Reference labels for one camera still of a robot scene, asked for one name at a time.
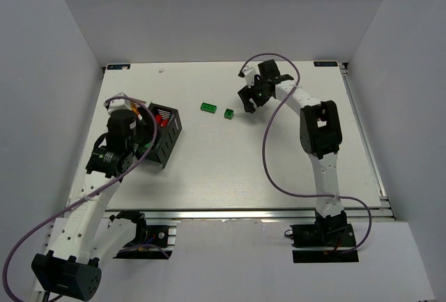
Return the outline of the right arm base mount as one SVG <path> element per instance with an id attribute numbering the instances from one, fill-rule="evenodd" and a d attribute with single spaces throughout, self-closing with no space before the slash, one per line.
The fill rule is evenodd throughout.
<path id="1" fill-rule="evenodd" d="M 353 226 L 344 211 L 325 218 L 317 214 L 312 224 L 291 225 L 284 237 L 292 241 L 295 264 L 359 262 Z"/>

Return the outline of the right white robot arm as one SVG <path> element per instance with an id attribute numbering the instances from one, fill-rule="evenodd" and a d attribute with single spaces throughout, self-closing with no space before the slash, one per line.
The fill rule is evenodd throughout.
<path id="1" fill-rule="evenodd" d="M 316 214 L 322 218 L 341 215 L 344 207 L 339 197 L 337 154 L 342 133 L 336 103 L 307 93 L 298 78 L 281 74 L 272 59 L 260 63 L 258 68 L 245 63 L 238 76 L 246 81 L 238 92 L 246 113 L 254 113 L 274 98 L 300 117 L 300 144 L 314 172 Z"/>

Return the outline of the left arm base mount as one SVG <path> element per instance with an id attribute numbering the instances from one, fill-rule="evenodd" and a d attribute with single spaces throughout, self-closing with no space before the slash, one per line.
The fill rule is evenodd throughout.
<path id="1" fill-rule="evenodd" d="M 168 225 L 150 225 L 146 216 L 140 211 L 121 211 L 117 215 L 110 215 L 108 227 L 116 219 L 126 219 L 136 224 L 135 237 L 126 243 L 115 256 L 116 259 L 163 259 L 168 260 L 173 244 L 169 242 L 171 236 Z"/>

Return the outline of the dark green lego brick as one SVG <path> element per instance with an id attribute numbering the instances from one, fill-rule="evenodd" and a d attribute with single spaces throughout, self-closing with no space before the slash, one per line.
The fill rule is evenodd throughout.
<path id="1" fill-rule="evenodd" d="M 234 115 L 234 111 L 231 109 L 226 109 L 224 112 L 224 118 L 225 119 L 232 119 Z"/>

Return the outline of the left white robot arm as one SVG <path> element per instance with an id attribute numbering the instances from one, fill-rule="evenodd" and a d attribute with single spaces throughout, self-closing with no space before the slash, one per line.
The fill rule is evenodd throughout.
<path id="1" fill-rule="evenodd" d="M 107 132 L 93 145 L 81 189 L 82 203 L 68 216 L 46 254 L 36 254 L 31 268 L 47 292 L 89 301 L 102 270 L 119 251 L 147 237 L 144 214 L 122 211 L 106 232 L 97 230 L 123 175 L 144 157 L 157 137 L 157 124 L 145 107 L 109 112 Z"/>

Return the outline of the red arched lego brick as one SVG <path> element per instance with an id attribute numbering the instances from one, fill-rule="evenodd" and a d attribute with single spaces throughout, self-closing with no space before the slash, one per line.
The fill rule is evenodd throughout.
<path id="1" fill-rule="evenodd" d="M 157 124 L 161 124 L 163 122 L 163 118 L 159 114 L 155 116 L 155 120 L 156 120 Z"/>

